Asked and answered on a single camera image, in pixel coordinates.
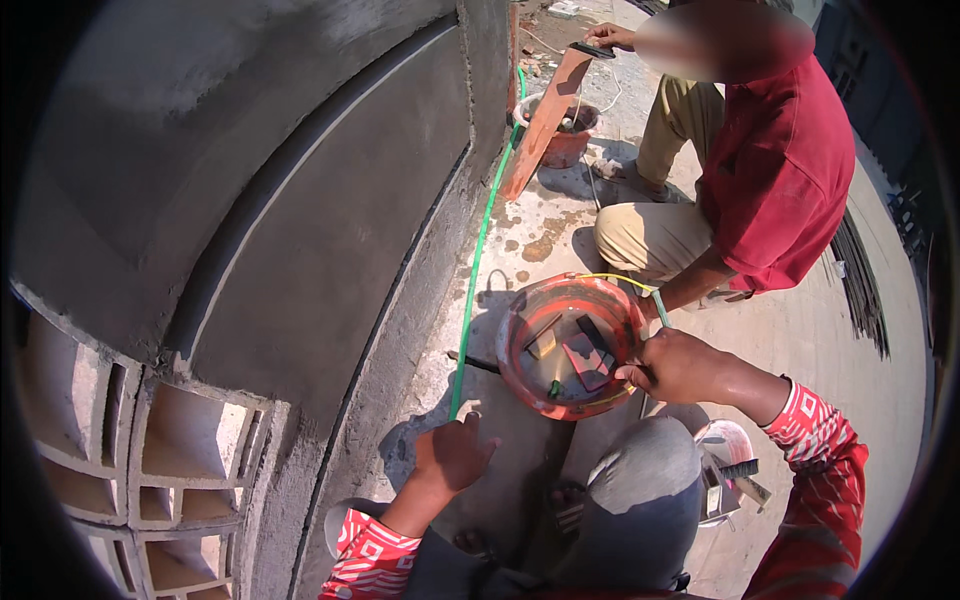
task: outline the patterned shirt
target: patterned shirt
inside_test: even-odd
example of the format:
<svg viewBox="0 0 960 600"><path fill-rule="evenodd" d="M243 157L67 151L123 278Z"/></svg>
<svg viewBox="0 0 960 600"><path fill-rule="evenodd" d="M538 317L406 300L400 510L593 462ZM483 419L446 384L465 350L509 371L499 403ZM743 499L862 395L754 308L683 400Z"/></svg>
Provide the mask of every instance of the patterned shirt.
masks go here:
<svg viewBox="0 0 960 600"><path fill-rule="evenodd" d="M860 564L867 446L843 414L793 382L790 398L763 431L794 472L793 490L776 539L767 549L743 598L840 598ZM405 538L370 516L349 510L337 552L340 559L320 598L398 597L417 556L419 539ZM671 591L549 589L539 600L684 597Z"/></svg>

